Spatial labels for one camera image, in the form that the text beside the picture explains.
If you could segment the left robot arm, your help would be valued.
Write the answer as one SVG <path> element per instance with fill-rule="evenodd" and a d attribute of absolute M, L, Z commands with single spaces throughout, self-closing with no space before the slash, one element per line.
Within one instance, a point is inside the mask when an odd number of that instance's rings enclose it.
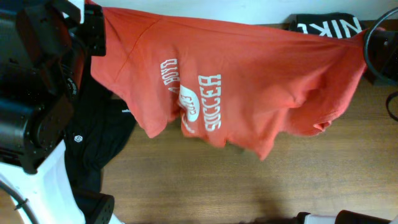
<path fill-rule="evenodd" d="M 24 223 L 118 222 L 114 198 L 74 189 L 65 167 L 85 61 L 105 43 L 99 5 L 1 2 L 1 188 Z"/>

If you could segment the red soccer t-shirt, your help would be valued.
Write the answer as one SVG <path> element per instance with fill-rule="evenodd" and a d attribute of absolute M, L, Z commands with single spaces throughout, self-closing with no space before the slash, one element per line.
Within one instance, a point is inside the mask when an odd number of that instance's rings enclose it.
<path fill-rule="evenodd" d="M 265 159 L 279 133 L 314 136 L 348 108 L 366 70 L 364 32 L 348 39 L 104 7 L 106 54 L 91 75 L 150 138 L 183 134 Z"/>

